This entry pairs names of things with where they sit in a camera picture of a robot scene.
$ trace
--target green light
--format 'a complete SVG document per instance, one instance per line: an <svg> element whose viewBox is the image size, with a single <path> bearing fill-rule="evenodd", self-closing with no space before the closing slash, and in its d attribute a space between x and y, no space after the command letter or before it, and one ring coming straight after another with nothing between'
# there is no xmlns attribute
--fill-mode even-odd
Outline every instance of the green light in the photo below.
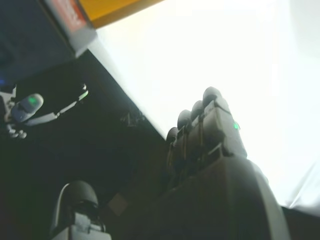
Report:
<svg viewBox="0 0 320 240"><path fill-rule="evenodd" d="M32 105L37 104L37 99L33 96L29 97L28 99L29 103L31 103Z"/></svg>

